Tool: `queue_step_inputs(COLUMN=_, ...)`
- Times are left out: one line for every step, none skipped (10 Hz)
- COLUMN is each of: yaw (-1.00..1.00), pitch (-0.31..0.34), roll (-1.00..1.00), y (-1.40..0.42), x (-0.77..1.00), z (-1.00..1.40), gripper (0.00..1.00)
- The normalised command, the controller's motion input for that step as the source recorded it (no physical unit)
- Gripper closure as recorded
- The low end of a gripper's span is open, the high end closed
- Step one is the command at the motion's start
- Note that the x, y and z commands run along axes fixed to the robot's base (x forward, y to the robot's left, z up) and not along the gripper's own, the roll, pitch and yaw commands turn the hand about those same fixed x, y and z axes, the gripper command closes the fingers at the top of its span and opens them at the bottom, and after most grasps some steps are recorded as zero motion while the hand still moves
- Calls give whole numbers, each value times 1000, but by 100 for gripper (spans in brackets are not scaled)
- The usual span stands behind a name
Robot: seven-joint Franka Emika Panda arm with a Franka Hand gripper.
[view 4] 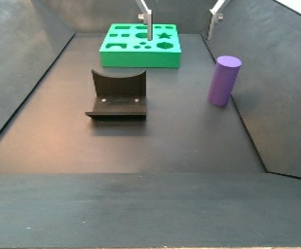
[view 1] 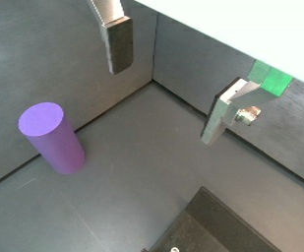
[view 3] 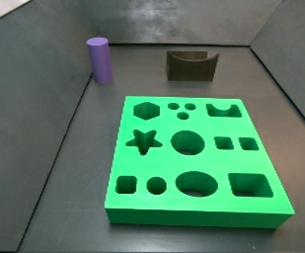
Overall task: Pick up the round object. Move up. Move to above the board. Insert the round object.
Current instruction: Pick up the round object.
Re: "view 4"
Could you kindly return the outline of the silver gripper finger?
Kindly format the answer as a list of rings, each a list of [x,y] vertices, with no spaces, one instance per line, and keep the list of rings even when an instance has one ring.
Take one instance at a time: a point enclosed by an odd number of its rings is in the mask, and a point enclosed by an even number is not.
[[[139,14],[139,19],[144,21],[144,24],[148,27],[148,40],[153,40],[153,12],[149,9],[145,0],[136,0],[137,6],[141,10]]]
[[[208,30],[208,39],[213,37],[213,31],[216,24],[219,23],[220,19],[224,17],[223,10],[225,8],[227,0],[219,0],[215,7],[211,9],[211,23],[209,23],[209,30]]]

